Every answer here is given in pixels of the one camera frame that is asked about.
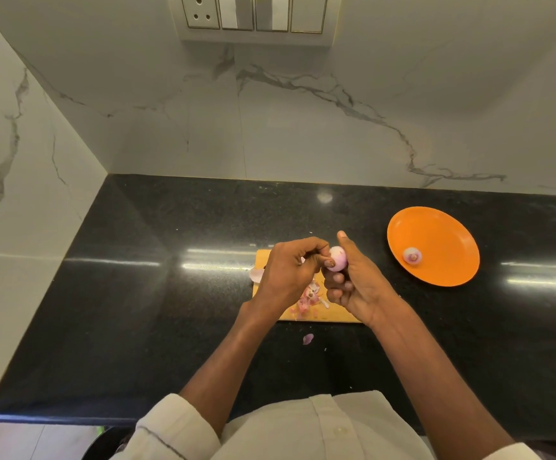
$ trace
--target shirt sleeve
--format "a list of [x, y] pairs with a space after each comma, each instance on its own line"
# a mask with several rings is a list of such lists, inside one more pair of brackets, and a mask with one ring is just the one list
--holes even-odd
[[536, 453], [524, 443], [507, 445], [483, 460], [540, 460]]
[[137, 422], [112, 460], [209, 460], [219, 448], [212, 426], [181, 396], [169, 394]]

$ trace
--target wooden cutting board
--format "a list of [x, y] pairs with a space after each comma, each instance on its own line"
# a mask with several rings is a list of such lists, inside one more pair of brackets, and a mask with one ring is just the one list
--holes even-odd
[[[255, 268], [265, 268], [267, 264], [267, 259], [269, 259], [269, 252], [271, 250], [257, 250], [257, 256], [255, 257]], [[351, 315], [344, 307], [331, 303], [327, 300], [327, 289], [325, 289], [325, 278], [322, 273], [316, 273], [314, 276], [316, 282], [319, 283], [320, 291], [319, 297], [329, 304], [329, 308], [325, 308], [323, 301], [315, 303], [310, 307], [305, 315], [301, 319], [297, 319], [297, 312], [292, 312], [291, 307], [287, 309], [280, 317], [281, 321], [321, 321], [323, 323], [360, 323], [360, 321]], [[258, 285], [254, 284], [252, 287], [252, 295], [257, 293]]]

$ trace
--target granite countertop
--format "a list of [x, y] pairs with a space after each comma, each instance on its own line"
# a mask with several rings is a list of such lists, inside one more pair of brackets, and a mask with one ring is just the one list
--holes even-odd
[[[428, 285], [391, 256], [387, 224], [413, 205], [446, 211], [473, 234], [481, 268], [469, 283]], [[556, 439], [556, 197], [140, 175], [107, 177], [0, 383], [0, 420], [134, 424], [225, 336], [251, 296], [257, 249], [334, 241], [339, 229], [512, 435]], [[420, 431], [365, 326], [278, 323], [232, 416], [370, 389]]]

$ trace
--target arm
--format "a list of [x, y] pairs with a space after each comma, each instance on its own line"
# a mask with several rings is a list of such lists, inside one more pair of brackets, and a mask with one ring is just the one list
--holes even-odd
[[467, 386], [416, 312], [340, 231], [349, 266], [325, 272], [330, 300], [369, 326], [405, 388], [441, 460], [480, 460], [513, 444]]
[[[301, 257], [307, 258], [303, 264]], [[326, 263], [333, 265], [324, 240], [310, 237], [276, 244], [257, 294], [242, 305], [225, 340], [180, 392], [219, 436], [261, 341]]]

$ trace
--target person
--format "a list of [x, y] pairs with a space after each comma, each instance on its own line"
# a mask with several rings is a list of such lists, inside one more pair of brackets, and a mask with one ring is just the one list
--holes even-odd
[[[113, 460], [537, 460], [489, 414], [374, 262], [343, 231], [337, 238], [349, 262], [341, 273], [327, 270], [334, 263], [325, 240], [276, 244], [257, 294], [242, 304], [225, 340], [179, 395], [139, 420]], [[380, 341], [434, 454], [378, 391], [273, 403], [227, 423], [259, 344], [321, 268], [328, 299]]]

